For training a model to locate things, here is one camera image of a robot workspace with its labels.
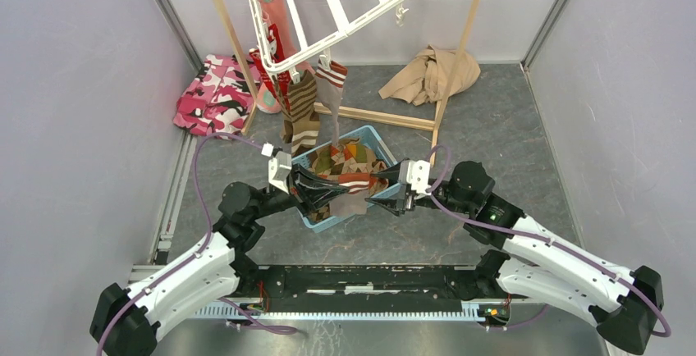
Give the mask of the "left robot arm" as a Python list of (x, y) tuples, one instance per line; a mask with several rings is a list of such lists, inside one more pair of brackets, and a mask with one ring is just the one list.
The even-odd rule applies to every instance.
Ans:
[(230, 184), (219, 206), (221, 218), (186, 253), (141, 281), (125, 288), (113, 283), (102, 291), (89, 329), (96, 353), (150, 355), (173, 328), (209, 303), (232, 293), (252, 294), (258, 266), (246, 254), (265, 232), (259, 218), (289, 208), (314, 212), (367, 190), (370, 182), (365, 172), (328, 179), (273, 158), (267, 188)]

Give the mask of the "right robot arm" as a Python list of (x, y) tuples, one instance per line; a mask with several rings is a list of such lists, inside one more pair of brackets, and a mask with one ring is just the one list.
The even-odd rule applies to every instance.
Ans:
[(404, 160), (373, 174), (401, 187), (376, 204), (399, 216), (416, 207), (437, 208), (461, 220), (482, 244), (497, 249), (492, 266), (474, 274), (485, 297), (501, 291), (536, 299), (587, 322), (607, 342), (644, 354), (653, 336), (672, 330), (662, 313), (662, 278), (647, 266), (609, 262), (565, 240), (493, 191), (479, 162), (458, 163), (449, 178), (432, 179), (425, 161)]

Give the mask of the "orange white striped beige sock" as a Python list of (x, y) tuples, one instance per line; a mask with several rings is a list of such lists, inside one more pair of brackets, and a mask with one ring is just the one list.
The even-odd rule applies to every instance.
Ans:
[(347, 68), (342, 64), (330, 61), (328, 66), (320, 64), (315, 73), (317, 100), (330, 110), (333, 122), (332, 145), (339, 145), (339, 108), (343, 95), (343, 87), (347, 77)]

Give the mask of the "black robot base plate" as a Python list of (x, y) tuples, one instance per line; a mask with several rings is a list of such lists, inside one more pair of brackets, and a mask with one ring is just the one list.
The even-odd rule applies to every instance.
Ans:
[(471, 266), (260, 267), (225, 295), (258, 319), (482, 321), (509, 295)]

